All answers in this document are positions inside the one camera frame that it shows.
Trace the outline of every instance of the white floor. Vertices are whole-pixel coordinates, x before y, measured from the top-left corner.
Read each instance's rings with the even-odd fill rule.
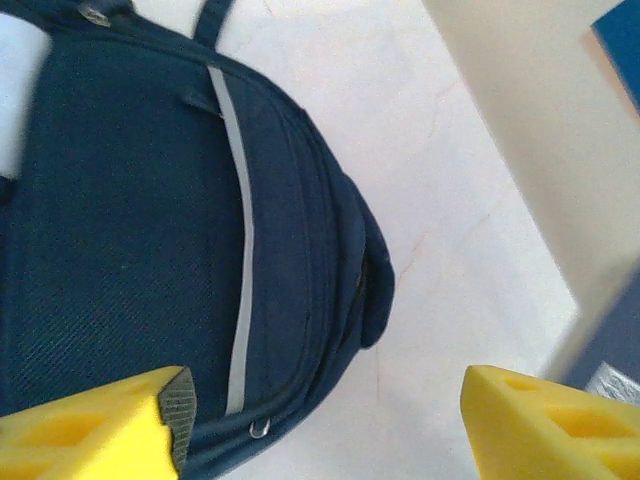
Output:
[[[188,32],[199,0],[137,0]],[[241,479],[477,478],[465,368],[537,374],[575,304],[420,0],[237,0],[220,49],[316,121],[386,234],[389,329]]]

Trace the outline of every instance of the reflective strip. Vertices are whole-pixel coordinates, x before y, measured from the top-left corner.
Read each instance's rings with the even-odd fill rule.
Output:
[[[238,124],[238,117],[229,95],[227,83],[223,73],[214,67],[209,67],[209,75],[213,81],[220,110],[227,127],[227,136],[231,146],[231,154],[236,164],[240,193],[242,194],[242,208],[244,212],[244,259],[242,265],[242,290],[240,293],[240,309],[236,336],[231,353],[229,368],[229,391],[227,394],[227,415],[241,412],[244,408],[245,384],[247,377],[247,351],[249,347],[249,333],[251,331],[251,306],[253,300],[253,245],[254,225],[253,206],[251,204],[251,184],[247,168],[247,158],[242,144],[242,133]]]

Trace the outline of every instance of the shoulder strap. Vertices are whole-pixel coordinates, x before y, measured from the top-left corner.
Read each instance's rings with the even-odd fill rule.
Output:
[[[16,0],[0,0],[0,13],[7,13],[13,17],[26,20],[41,30],[49,30],[49,23],[43,17],[24,6],[22,2],[17,2]]]
[[[215,48],[222,24],[233,0],[206,0],[196,27],[194,40],[209,48]]]

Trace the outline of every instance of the navy blue backpack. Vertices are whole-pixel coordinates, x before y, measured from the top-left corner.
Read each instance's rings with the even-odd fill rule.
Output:
[[[126,0],[0,0],[51,38],[0,185],[0,415],[188,366],[185,479],[306,417],[380,338],[394,287],[309,116],[216,52],[230,3],[192,40]]]

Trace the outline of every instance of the white wall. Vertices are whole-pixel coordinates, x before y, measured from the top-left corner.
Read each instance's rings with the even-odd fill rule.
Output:
[[[640,252],[640,119],[591,31],[620,2],[424,3],[582,309],[571,355]]]

